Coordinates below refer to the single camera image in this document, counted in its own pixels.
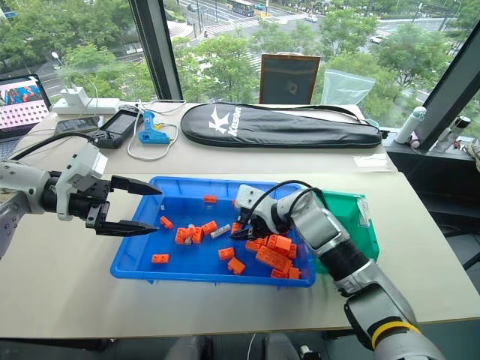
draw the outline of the power strip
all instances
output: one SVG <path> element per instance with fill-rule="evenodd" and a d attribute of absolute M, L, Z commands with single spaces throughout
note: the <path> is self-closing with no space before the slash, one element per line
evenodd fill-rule
<path fill-rule="evenodd" d="M 58 100 L 50 109 L 57 114 L 116 114 L 121 104 L 118 98 L 89 98 L 80 86 L 62 89 L 60 93 L 63 98 Z"/>

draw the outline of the yellow band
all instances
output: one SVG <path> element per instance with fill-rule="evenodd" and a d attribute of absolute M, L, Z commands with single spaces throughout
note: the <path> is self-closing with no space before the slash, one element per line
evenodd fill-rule
<path fill-rule="evenodd" d="M 377 342 L 378 337 L 385 331 L 392 329 L 392 328 L 407 328 L 411 329 L 414 332 L 418 332 L 421 334 L 420 330 L 418 330 L 415 326 L 412 324 L 409 324 L 408 322 L 403 322 L 403 321 L 391 321 L 387 322 L 386 324 L 383 324 L 379 326 L 377 330 L 373 333 L 372 336 L 372 347 L 375 349 L 375 343 Z"/>

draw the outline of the orange building block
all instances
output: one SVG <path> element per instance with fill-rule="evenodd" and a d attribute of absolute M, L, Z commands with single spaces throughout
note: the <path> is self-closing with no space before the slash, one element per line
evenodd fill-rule
<path fill-rule="evenodd" d="M 151 257 L 152 264 L 167 264 L 170 260 L 170 255 L 168 253 L 154 253 Z"/>
<path fill-rule="evenodd" d="M 267 241 L 269 240 L 269 237 L 266 236 L 265 238 L 258 238 L 257 240 L 253 240 L 252 242 L 258 244 L 258 245 L 263 245 L 267 246 Z"/>
<path fill-rule="evenodd" d="M 177 229 L 177 233 L 175 235 L 175 242 L 179 245 L 183 245 L 185 243 L 185 239 L 188 236 L 188 229 L 185 229 L 183 227 L 179 227 Z"/>
<path fill-rule="evenodd" d="M 203 229 L 201 227 L 195 227 L 193 229 L 192 242 L 194 244 L 201 244 L 203 237 Z"/>
<path fill-rule="evenodd" d="M 284 279 L 284 278 L 286 278 L 287 276 L 286 276 L 282 271 L 278 271 L 276 268 L 274 268 L 274 269 L 271 270 L 270 277 L 271 277 L 271 278 Z"/>
<path fill-rule="evenodd" d="M 270 239 L 272 238 L 275 238 L 275 247 L 273 250 L 286 257 L 290 252 L 290 247 L 292 246 L 292 239 L 280 235 L 270 235 Z"/>
<path fill-rule="evenodd" d="M 163 225 L 163 227 L 165 227 L 165 229 L 168 229 L 168 230 L 171 230 L 173 229 L 173 223 L 172 221 L 168 220 L 166 217 L 162 216 L 160 218 L 160 224 Z"/>
<path fill-rule="evenodd" d="M 267 248 L 269 248 L 270 250 L 274 250 L 275 249 L 275 242 L 277 242 L 277 238 L 274 236 L 274 235 L 270 235 L 268 237 L 268 241 L 267 241 Z"/>
<path fill-rule="evenodd" d="M 233 247 L 227 247 L 218 251 L 218 257 L 220 260 L 232 259 L 235 256 L 235 250 Z"/>
<path fill-rule="evenodd" d="M 210 221 L 209 223 L 206 223 L 205 225 L 202 225 L 202 230 L 204 235 L 208 235 L 212 231 L 215 231 L 217 229 L 217 223 L 214 221 Z"/>
<path fill-rule="evenodd" d="M 288 268 L 292 265 L 292 260 L 287 259 L 285 256 L 280 255 L 265 246 L 260 247 L 260 250 L 256 253 L 255 259 L 285 274 L 288 272 Z"/>
<path fill-rule="evenodd" d="M 206 203 L 215 204 L 217 202 L 217 196 L 216 195 L 205 195 L 203 197 L 203 201 L 205 201 Z"/>
<path fill-rule="evenodd" d="M 260 250 L 261 246 L 262 245 L 257 244 L 255 241 L 246 241 L 245 242 L 245 249 L 247 249 L 247 250 L 252 250 L 252 251 L 257 252 L 258 250 Z"/>
<path fill-rule="evenodd" d="M 293 260 L 297 257 L 297 245 L 296 244 L 292 244 L 292 246 L 290 247 L 290 251 L 288 252 L 288 258 Z"/>
<path fill-rule="evenodd" d="M 233 272 L 235 275 L 241 275 L 242 272 L 245 270 L 246 266 L 243 262 L 240 260 L 236 259 L 233 257 L 229 262 L 228 262 L 228 269 Z"/>
<path fill-rule="evenodd" d="M 299 279 L 300 274 L 301 274 L 301 272 L 298 268 L 289 268 L 288 269 L 288 278 L 289 279 Z"/>
<path fill-rule="evenodd" d="M 236 233 L 237 231 L 242 229 L 242 225 L 240 223 L 233 223 L 232 224 L 232 233 Z"/>

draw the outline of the laptop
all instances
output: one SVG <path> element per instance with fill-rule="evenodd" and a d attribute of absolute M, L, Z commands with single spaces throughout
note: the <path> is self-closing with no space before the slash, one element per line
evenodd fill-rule
<path fill-rule="evenodd" d="M 0 79 L 0 160 L 49 114 L 50 101 L 38 75 Z"/>

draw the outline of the table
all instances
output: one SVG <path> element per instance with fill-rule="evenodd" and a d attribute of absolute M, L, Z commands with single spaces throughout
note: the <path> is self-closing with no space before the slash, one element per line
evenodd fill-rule
<path fill-rule="evenodd" d="M 155 174 L 133 174 L 149 180 Z M 420 323 L 480 317 L 470 279 L 404 175 L 195 174 L 312 185 L 365 194 L 380 246 L 379 265 L 409 299 Z M 139 196 L 110 194 L 109 218 L 133 216 Z M 121 338 L 299 329 L 345 329 L 344 298 L 319 275 L 308 289 L 118 280 L 110 265 L 120 238 L 83 222 L 26 215 L 0 262 L 0 337 Z"/>
<path fill-rule="evenodd" d="M 183 113 L 196 104 L 186 104 L 178 112 L 164 117 L 164 121 L 180 123 Z M 155 104 L 158 111 L 177 107 L 177 104 Z M 360 119 L 363 115 L 355 105 L 345 106 L 357 114 Z M 349 117 L 335 112 L 312 111 L 303 112 L 306 116 L 322 116 L 325 119 L 349 121 Z M 45 120 L 32 129 L 32 135 L 20 141 L 17 149 L 30 146 L 37 141 L 53 134 L 56 122 L 69 119 L 66 116 L 58 117 L 50 114 Z M 45 170 L 60 170 L 65 166 L 68 158 L 83 144 L 84 139 L 70 138 L 67 142 L 52 147 L 51 151 L 41 152 L 25 157 L 23 161 L 34 164 Z M 127 146 L 118 150 L 104 149 L 102 152 L 109 158 L 106 167 L 107 173 L 163 173 L 163 174 L 201 174 L 201 173 L 352 173 L 372 171 L 396 171 L 395 165 L 386 156 L 382 146 L 375 148 L 215 148 L 191 142 L 182 133 L 179 134 L 178 143 L 174 144 L 169 154 L 161 161 L 146 162 L 135 160 L 127 155 Z M 133 144 L 135 154 L 154 157 L 163 152 L 163 148 L 155 145 L 140 145 L 138 139 Z M 373 163 L 358 162 L 371 155 L 383 156 L 383 160 Z"/>

